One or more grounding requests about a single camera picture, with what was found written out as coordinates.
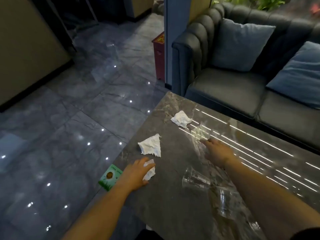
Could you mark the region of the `small white tissue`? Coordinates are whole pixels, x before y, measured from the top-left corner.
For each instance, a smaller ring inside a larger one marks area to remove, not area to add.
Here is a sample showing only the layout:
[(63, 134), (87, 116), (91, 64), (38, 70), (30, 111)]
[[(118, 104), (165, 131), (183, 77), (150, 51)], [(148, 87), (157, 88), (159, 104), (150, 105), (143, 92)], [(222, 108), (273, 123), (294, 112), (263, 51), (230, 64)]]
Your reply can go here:
[[(149, 161), (146, 161), (144, 163), (144, 167), (147, 167), (150, 164), (154, 164), (154, 159), (151, 159)], [(150, 168), (150, 170), (145, 174), (145, 176), (143, 177), (143, 181), (149, 181), (154, 175), (155, 175), (155, 166)]]

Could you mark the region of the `green leafy plants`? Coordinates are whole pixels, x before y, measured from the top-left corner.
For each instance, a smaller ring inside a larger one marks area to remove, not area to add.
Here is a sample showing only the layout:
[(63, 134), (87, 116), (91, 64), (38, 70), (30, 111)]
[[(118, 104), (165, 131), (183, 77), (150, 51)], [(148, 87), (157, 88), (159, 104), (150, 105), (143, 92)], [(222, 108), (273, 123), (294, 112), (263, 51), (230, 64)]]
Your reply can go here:
[(234, 5), (244, 5), (261, 11), (274, 11), (286, 3), (286, 0), (211, 0), (211, 4), (231, 3)]

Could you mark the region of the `green printed card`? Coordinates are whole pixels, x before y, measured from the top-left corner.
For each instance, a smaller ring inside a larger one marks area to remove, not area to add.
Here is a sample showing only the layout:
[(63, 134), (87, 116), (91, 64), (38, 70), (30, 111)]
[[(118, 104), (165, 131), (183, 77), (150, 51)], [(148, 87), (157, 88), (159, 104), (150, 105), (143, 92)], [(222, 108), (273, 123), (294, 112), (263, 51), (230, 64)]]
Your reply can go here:
[(109, 192), (112, 187), (116, 184), (123, 171), (117, 166), (111, 164), (109, 168), (104, 172), (98, 184)]

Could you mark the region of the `triangular crumpled white tissue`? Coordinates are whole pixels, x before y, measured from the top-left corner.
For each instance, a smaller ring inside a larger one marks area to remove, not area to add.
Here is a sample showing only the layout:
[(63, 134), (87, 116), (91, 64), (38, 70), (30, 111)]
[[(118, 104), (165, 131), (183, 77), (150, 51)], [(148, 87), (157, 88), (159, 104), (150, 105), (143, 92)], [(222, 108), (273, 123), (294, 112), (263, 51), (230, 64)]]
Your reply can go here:
[(152, 154), (161, 157), (160, 135), (157, 133), (142, 142), (138, 142), (142, 155)]

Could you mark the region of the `dark blue leather sofa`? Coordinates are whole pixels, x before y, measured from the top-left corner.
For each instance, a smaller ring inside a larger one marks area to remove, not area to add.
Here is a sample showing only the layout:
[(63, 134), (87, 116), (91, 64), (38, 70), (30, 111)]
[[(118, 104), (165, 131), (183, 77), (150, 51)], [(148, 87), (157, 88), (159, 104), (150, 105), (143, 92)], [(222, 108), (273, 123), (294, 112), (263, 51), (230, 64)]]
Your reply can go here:
[[(222, 18), (275, 24), (258, 61), (248, 72), (209, 64), (218, 47)], [(172, 43), (172, 92), (284, 141), (320, 154), (320, 112), (266, 88), (303, 41), (320, 43), (320, 22), (288, 19), (231, 3), (215, 4)]]

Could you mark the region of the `grey-blue square cushion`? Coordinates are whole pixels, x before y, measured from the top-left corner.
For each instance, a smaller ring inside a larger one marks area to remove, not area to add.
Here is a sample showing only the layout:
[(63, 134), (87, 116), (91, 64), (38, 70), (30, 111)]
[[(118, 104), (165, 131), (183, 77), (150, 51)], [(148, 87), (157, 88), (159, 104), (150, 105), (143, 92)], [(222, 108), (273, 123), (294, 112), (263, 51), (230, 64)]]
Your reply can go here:
[(275, 29), (271, 25), (239, 24), (224, 18), (210, 65), (239, 72), (250, 71)]

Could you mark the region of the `black sleeve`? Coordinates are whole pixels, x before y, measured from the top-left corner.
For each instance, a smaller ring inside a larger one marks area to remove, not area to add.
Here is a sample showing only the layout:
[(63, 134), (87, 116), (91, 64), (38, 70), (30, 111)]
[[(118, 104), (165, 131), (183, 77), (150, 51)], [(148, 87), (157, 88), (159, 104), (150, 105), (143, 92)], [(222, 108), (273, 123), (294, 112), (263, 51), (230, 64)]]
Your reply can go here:
[(313, 227), (295, 233), (290, 240), (320, 240), (320, 227)]

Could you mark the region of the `person's left hand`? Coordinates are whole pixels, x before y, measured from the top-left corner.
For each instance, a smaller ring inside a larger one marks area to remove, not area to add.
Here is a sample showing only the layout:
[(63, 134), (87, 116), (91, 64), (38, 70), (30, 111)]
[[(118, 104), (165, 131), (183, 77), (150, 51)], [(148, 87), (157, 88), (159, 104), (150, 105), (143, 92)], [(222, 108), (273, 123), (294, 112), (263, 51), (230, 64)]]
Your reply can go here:
[(133, 164), (127, 165), (116, 182), (115, 187), (122, 190), (123, 193), (130, 194), (142, 186), (149, 184), (149, 181), (144, 181), (144, 176), (142, 176), (142, 165), (147, 161), (149, 161), (149, 158), (143, 157), (135, 160)]

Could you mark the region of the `person's right hand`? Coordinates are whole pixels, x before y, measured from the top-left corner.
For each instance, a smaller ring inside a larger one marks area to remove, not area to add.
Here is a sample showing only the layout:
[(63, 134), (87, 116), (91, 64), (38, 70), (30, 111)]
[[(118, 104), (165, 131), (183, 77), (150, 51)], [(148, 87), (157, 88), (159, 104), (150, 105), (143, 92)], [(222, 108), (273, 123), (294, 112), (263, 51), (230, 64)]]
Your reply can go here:
[(227, 164), (237, 162), (237, 158), (231, 148), (224, 145), (221, 141), (216, 141), (218, 142), (218, 149), (216, 151), (208, 151), (206, 148), (204, 157), (214, 166), (224, 170)]

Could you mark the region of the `red wooden cabinet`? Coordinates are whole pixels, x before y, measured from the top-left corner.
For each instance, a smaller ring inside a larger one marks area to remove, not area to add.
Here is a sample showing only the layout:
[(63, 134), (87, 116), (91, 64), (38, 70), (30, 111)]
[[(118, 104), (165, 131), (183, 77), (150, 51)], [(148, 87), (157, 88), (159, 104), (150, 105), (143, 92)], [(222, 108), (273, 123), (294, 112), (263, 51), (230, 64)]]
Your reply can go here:
[(154, 48), (155, 73), (157, 80), (165, 82), (165, 33), (152, 40)]

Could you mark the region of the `person's left forearm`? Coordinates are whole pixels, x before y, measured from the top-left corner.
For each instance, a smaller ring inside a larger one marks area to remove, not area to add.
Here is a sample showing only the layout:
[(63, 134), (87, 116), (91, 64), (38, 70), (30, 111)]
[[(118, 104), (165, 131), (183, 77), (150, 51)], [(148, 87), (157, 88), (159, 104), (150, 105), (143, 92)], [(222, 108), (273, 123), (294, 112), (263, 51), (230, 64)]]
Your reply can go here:
[(62, 240), (109, 240), (131, 192), (128, 185), (115, 185), (76, 221)]

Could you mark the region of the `person's right forearm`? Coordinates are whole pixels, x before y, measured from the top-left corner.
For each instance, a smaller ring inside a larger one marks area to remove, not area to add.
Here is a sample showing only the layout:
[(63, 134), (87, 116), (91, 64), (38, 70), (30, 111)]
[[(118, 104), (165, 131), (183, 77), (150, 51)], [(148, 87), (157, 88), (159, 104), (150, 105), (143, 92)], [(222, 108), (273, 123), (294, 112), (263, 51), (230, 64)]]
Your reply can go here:
[(240, 161), (225, 168), (268, 240), (290, 240), (297, 232), (320, 227), (320, 214)]

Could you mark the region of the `flat crumpled white tissue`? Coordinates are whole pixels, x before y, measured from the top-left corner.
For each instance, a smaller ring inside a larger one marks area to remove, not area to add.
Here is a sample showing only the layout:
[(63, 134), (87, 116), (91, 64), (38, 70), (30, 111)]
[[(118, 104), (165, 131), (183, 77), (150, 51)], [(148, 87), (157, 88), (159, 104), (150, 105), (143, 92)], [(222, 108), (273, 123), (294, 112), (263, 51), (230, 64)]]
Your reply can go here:
[(176, 125), (187, 129), (187, 125), (192, 122), (192, 119), (189, 118), (184, 111), (179, 111), (170, 119)]

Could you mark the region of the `bright blue square cushion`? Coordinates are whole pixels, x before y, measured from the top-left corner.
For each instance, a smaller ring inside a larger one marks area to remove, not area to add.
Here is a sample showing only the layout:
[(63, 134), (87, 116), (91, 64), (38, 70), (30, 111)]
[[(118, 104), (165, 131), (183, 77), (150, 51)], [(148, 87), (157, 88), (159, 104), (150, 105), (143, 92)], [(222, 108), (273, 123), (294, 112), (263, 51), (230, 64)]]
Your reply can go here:
[(320, 110), (320, 44), (306, 41), (266, 87)]

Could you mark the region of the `clear plastic cup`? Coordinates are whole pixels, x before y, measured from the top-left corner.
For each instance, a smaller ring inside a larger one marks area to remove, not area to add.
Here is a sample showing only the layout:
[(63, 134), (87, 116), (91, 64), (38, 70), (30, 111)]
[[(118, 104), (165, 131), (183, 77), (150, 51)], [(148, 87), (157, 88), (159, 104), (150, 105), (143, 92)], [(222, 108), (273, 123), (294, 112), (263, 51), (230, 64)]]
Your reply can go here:
[(196, 171), (192, 167), (186, 168), (182, 177), (182, 187), (195, 190), (206, 191), (210, 189), (212, 183), (210, 179)]
[(215, 188), (218, 203), (217, 213), (229, 220), (235, 220), (241, 207), (241, 197), (234, 188), (217, 186)]
[(191, 129), (191, 134), (197, 139), (197, 140), (208, 140), (210, 138), (210, 130), (206, 129), (203, 125), (197, 124), (197, 125), (189, 125), (189, 128)]

